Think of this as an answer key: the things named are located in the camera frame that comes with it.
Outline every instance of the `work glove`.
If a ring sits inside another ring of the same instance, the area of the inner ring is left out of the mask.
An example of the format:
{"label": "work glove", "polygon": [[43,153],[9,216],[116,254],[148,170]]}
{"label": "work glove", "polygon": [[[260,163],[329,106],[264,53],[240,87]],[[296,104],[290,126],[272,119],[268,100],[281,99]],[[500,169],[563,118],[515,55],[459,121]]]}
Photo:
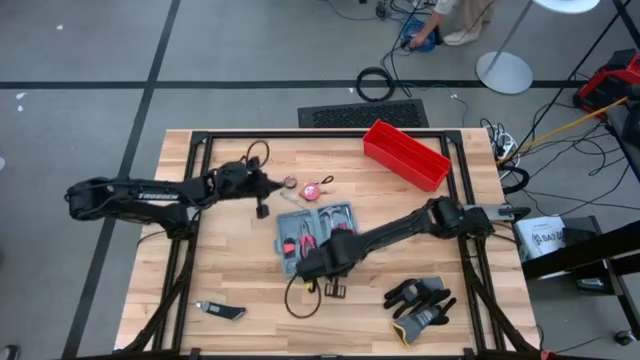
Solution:
{"label": "work glove", "polygon": [[422,330],[427,326],[448,324],[449,317],[446,314],[456,301],[456,298],[451,298],[444,307],[429,304],[416,307],[409,315],[403,316],[393,322],[393,331],[400,341],[408,347],[418,339]]}
{"label": "work glove", "polygon": [[397,319],[411,307],[435,305],[451,295],[449,290],[433,294],[435,290],[444,290],[444,280],[441,277],[407,279],[384,294],[386,301],[383,306],[385,309],[390,309],[396,304],[404,302],[393,313],[393,318]]}

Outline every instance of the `wooden table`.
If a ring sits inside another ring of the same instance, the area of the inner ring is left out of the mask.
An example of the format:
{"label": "wooden table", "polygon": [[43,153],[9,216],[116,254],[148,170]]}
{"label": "wooden table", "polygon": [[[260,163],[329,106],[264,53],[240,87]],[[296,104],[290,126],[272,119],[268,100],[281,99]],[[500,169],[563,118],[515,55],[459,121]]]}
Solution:
{"label": "wooden table", "polygon": [[[486,131],[461,131],[476,202],[503,203]],[[190,137],[190,130],[167,131],[156,179],[183,180]],[[211,168],[238,160],[253,140],[215,140]],[[270,178],[295,174],[299,182],[305,182],[334,175],[335,181],[323,186],[328,193],[318,205],[350,201],[361,231],[402,217],[431,197],[448,195],[446,181],[437,192],[424,193],[391,173],[364,156],[359,139],[268,141],[271,157],[264,171]],[[421,141],[436,151],[440,149],[435,140]],[[258,146],[254,151],[263,154]],[[456,182],[462,184],[455,153],[451,158]],[[200,163],[196,163],[195,169],[200,169]],[[464,199],[461,185],[458,192]],[[266,203],[271,216],[263,220],[255,217],[255,199],[218,203],[203,213],[183,353],[199,347],[203,354],[459,355],[463,348],[475,347],[457,241],[430,235],[417,235],[371,253],[343,280],[348,286],[347,297],[323,297],[320,310],[312,318],[301,320],[289,315],[283,305],[287,280],[273,241],[275,215],[297,209],[277,193]],[[156,225],[145,226],[142,235],[158,230]],[[497,232],[513,236],[501,227]],[[156,309],[169,247],[164,235],[151,237],[140,245],[115,348],[133,340]],[[536,323],[516,246],[492,237],[487,240],[486,250],[499,305],[525,338],[537,346]],[[448,325],[429,327],[407,349],[391,331],[391,311],[382,308],[383,294],[404,279],[429,276],[442,276],[458,303],[448,314],[451,318]],[[238,321],[218,318],[195,307],[195,302],[201,300],[244,306],[247,313]],[[296,312],[309,312],[315,301],[316,295],[307,294],[302,284],[292,288],[290,302]],[[481,310],[485,337],[491,348],[490,322],[483,306]],[[167,348],[174,321],[172,312],[165,335]]]}

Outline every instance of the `pliers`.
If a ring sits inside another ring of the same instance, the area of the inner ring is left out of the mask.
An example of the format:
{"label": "pliers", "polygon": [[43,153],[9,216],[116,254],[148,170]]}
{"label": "pliers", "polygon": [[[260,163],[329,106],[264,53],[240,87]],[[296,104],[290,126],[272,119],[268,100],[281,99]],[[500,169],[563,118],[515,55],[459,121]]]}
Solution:
{"label": "pliers", "polygon": [[304,259],[309,254],[309,250],[317,247],[316,238],[311,235],[309,224],[307,224],[306,220],[303,220],[300,224],[300,255]]}

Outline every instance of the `white stand base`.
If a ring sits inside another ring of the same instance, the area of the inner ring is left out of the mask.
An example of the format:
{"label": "white stand base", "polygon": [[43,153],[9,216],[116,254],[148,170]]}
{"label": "white stand base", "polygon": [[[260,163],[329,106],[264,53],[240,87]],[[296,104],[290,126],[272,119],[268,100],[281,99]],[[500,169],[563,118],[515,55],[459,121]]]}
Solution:
{"label": "white stand base", "polygon": [[502,94],[519,94],[533,83],[533,73],[524,60],[503,52],[493,69],[486,72],[496,52],[482,55],[476,64],[478,78],[491,90]]}

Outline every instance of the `red bin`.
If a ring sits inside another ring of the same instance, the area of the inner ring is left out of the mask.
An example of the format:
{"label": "red bin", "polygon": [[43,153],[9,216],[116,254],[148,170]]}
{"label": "red bin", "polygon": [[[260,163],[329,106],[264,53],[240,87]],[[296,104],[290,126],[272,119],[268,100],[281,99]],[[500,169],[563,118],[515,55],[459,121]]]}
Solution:
{"label": "red bin", "polygon": [[451,169],[451,160],[381,120],[362,140],[367,156],[424,191],[436,191]]}

